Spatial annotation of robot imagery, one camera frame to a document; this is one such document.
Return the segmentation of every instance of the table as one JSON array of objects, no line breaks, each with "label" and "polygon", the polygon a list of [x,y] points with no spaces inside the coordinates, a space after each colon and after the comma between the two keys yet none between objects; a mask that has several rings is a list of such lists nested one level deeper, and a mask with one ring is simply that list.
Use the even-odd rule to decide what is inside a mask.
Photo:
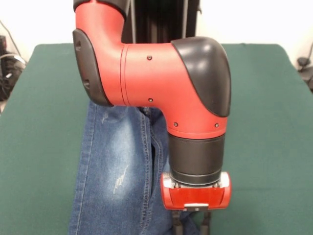
[{"label": "table", "polygon": [[[278,45],[223,45],[232,74],[213,235],[310,235],[313,96]],[[39,45],[0,117],[0,235],[63,235],[89,99],[72,44]]]}]

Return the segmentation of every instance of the white wall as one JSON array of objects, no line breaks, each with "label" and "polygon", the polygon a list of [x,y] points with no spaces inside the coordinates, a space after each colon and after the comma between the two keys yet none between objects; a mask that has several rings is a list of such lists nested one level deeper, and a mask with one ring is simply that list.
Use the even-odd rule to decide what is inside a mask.
[{"label": "white wall", "polygon": [[299,56],[308,56],[312,0],[201,0],[201,7],[197,35],[220,43],[279,44],[294,65]]},{"label": "white wall", "polygon": [[[72,3],[1,0],[0,19],[10,29],[22,56],[29,59],[37,44],[72,42]],[[201,0],[201,8],[197,35],[221,43],[280,44],[294,65],[299,56],[307,56],[313,41],[312,0]]]}]

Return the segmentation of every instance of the jeans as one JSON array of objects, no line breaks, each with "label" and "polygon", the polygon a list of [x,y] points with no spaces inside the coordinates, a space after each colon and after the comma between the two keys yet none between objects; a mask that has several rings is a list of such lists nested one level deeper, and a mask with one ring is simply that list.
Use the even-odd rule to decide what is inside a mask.
[{"label": "jeans", "polygon": [[[172,235],[160,176],[168,135],[157,108],[89,104],[69,235]],[[200,232],[183,212],[184,235]]]}]

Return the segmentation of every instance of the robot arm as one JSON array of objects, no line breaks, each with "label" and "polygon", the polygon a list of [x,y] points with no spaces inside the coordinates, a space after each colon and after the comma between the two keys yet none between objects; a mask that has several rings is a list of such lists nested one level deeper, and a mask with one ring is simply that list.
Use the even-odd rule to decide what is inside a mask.
[{"label": "robot arm", "polygon": [[123,44],[129,0],[74,0],[77,64],[90,99],[104,106],[154,106],[169,133],[170,168],[161,179],[170,210],[226,208],[221,172],[230,106],[226,53],[215,40]]}]

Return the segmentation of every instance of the black rubber cover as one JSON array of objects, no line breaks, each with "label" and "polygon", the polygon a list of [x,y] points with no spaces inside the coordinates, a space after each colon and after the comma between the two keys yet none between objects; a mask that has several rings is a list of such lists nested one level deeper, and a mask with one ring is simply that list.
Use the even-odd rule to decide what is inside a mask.
[{"label": "black rubber cover", "polygon": [[225,135],[191,140],[169,134],[172,177],[187,185],[210,185],[221,176]]},{"label": "black rubber cover", "polygon": [[84,88],[96,104],[112,106],[104,93],[97,60],[88,36],[80,29],[73,31],[76,61]]},{"label": "black rubber cover", "polygon": [[205,107],[226,117],[230,110],[231,81],[226,52],[221,44],[207,37],[172,41],[183,60],[190,80]]},{"label": "black rubber cover", "polygon": [[[74,0],[74,11],[80,4],[88,2],[88,1],[90,0]],[[122,13],[125,19],[127,18],[130,0],[97,0],[97,1],[113,6],[120,13]]]}]

